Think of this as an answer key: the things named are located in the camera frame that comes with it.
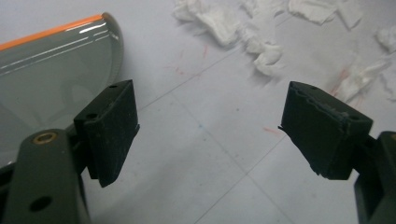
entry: white tile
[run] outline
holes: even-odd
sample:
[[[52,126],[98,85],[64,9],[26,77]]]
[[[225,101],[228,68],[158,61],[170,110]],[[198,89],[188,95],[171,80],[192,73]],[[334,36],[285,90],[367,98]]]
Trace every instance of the white tile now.
[[[197,224],[210,223],[282,223],[291,222],[258,189],[250,177],[244,177]]]
[[[251,63],[235,53],[173,91],[245,171],[284,136],[277,125],[289,85],[256,74]]]
[[[249,174],[295,224],[358,223],[353,184],[317,176],[286,137]]]
[[[93,223],[193,223],[244,173],[170,95],[139,112],[119,179],[86,178]]]

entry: orange edge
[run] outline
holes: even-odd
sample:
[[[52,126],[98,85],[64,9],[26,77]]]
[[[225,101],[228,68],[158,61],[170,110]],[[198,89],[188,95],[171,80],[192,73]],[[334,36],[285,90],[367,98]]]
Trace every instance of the orange edge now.
[[[91,17],[88,17],[88,18],[85,18],[85,19],[82,19],[79,21],[73,21],[73,22],[65,24],[65,25],[54,27],[52,29],[49,29],[49,30],[46,30],[46,31],[43,31],[43,32],[40,32],[40,33],[37,33],[34,35],[28,35],[28,36],[22,37],[20,39],[11,40],[5,44],[1,44],[0,50],[9,49],[9,48],[12,48],[12,47],[15,47],[15,46],[18,46],[18,45],[21,45],[21,44],[24,44],[24,43],[27,43],[30,41],[37,40],[39,38],[43,38],[43,37],[46,37],[49,35],[54,35],[56,33],[60,33],[62,31],[65,31],[65,30],[68,30],[73,27],[77,27],[77,26],[80,26],[80,25],[83,25],[83,24],[86,24],[89,22],[99,21],[102,18],[103,18],[102,15],[94,15],[94,16],[91,16]]]

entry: orange rim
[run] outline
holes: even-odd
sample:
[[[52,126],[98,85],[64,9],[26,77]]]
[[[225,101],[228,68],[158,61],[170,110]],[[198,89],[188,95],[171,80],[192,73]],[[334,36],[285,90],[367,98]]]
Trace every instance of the orange rim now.
[[[9,42],[7,42],[5,44],[0,45],[0,50],[9,49],[9,48],[12,48],[12,47],[15,47],[15,46],[18,46],[18,45],[21,45],[21,44],[24,44],[24,43],[27,43],[27,42],[30,42],[30,41],[37,40],[39,38],[43,38],[43,37],[46,37],[46,36],[49,36],[49,35],[54,35],[56,33],[60,33],[62,31],[68,30],[68,29],[72,29],[74,27],[77,27],[77,26],[80,26],[80,25],[83,25],[83,24],[86,24],[86,23],[90,23],[90,22],[93,22],[93,21],[99,21],[102,18],[103,18],[102,15],[94,15],[94,16],[82,19],[80,21],[74,21],[74,22],[71,22],[71,23],[68,23],[68,24],[65,24],[65,25],[61,25],[61,26],[58,26],[58,27],[55,27],[55,28],[52,28],[52,29],[49,29],[49,30],[46,30],[46,31],[43,31],[43,32],[40,32],[40,33],[37,33],[37,34],[34,34],[34,35],[28,35],[28,36],[22,37],[20,39],[11,40],[11,41],[9,41]]]

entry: brass screw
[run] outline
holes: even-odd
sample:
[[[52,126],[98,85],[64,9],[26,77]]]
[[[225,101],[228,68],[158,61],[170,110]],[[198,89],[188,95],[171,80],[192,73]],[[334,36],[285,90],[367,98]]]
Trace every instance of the brass screw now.
[[[52,142],[57,135],[57,133],[42,133],[33,139],[33,143],[36,145],[44,145]]]

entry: orange stripe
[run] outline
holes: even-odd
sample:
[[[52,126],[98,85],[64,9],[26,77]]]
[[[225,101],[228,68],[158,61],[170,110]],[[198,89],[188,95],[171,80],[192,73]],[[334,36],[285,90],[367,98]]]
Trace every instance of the orange stripe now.
[[[21,45],[21,44],[24,44],[24,43],[27,43],[27,42],[30,42],[30,41],[37,40],[39,38],[43,38],[43,37],[46,37],[46,36],[49,36],[49,35],[54,35],[56,33],[60,33],[62,31],[65,31],[65,30],[68,30],[68,29],[71,29],[73,27],[77,27],[77,26],[80,26],[80,25],[83,25],[83,24],[86,24],[86,23],[89,23],[89,22],[99,21],[102,18],[103,18],[102,15],[94,15],[94,16],[82,19],[80,21],[74,21],[74,22],[71,22],[71,23],[68,23],[68,24],[65,24],[65,25],[61,25],[61,26],[58,26],[58,27],[55,27],[55,28],[52,28],[52,29],[49,29],[49,30],[46,30],[46,31],[43,31],[43,32],[40,32],[40,33],[37,33],[37,34],[34,34],[34,35],[28,35],[28,36],[22,37],[20,39],[11,40],[11,41],[9,41],[9,42],[7,42],[5,44],[0,45],[0,50],[9,49],[9,48],[12,48],[12,47],[15,47],[15,46],[18,46],[18,45]]]

